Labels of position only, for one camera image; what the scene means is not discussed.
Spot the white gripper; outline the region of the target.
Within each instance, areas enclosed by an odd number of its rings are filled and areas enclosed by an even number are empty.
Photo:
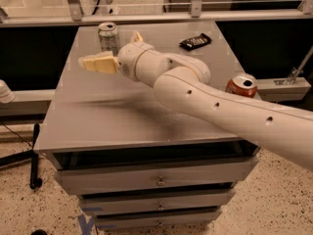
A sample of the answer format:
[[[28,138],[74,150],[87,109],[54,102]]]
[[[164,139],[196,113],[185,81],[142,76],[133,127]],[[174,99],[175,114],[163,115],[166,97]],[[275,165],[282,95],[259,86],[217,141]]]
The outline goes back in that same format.
[[[119,64],[119,71],[125,77],[137,81],[136,66],[139,58],[148,50],[154,50],[155,47],[143,42],[143,37],[138,31],[132,33],[130,42],[119,50],[117,58],[113,55],[112,51],[106,51],[81,57],[78,59],[78,63],[87,71],[108,74],[117,73]]]

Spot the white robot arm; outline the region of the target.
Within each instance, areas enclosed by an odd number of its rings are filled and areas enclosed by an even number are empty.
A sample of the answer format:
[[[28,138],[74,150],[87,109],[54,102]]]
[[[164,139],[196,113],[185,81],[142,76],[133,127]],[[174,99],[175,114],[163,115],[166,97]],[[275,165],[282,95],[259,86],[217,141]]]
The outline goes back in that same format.
[[[154,89],[166,108],[206,120],[313,170],[313,114],[309,111],[227,93],[209,85],[208,66],[174,53],[160,53],[143,41],[78,59],[90,71],[115,74]]]

